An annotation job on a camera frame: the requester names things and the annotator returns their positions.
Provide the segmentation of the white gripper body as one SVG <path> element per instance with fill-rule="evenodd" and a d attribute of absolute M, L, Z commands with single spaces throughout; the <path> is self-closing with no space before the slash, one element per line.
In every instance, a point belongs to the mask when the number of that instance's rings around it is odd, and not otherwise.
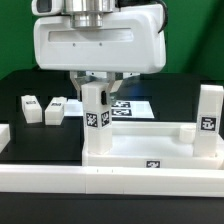
<path fill-rule="evenodd" d="M 43 69 L 156 73 L 166 64 L 164 3 L 35 3 L 33 14 Z"/>

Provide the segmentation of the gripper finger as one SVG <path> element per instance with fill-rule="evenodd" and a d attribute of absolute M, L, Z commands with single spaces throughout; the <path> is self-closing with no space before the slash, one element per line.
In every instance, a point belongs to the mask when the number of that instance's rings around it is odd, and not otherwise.
<path fill-rule="evenodd" d="M 86 83 L 86 74 L 82 71 L 71 71 L 70 72 L 70 80 L 76 89 L 77 99 L 82 99 L 82 88 L 81 86 Z"/>
<path fill-rule="evenodd" d="M 106 73 L 106 89 L 101 93 L 101 101 L 103 105 L 114 105 L 116 102 L 116 93 L 122 84 L 122 77 L 115 72 Z"/>

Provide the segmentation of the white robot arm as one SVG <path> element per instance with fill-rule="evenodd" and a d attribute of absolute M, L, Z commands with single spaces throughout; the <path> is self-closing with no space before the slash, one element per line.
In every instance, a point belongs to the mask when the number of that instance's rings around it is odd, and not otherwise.
<path fill-rule="evenodd" d="M 110 104 L 131 74 L 157 73 L 166 63 L 162 0 L 123 6 L 119 0 L 32 0 L 36 62 L 46 70 L 70 72 L 80 99 L 81 85 L 104 81 L 101 102 Z"/>

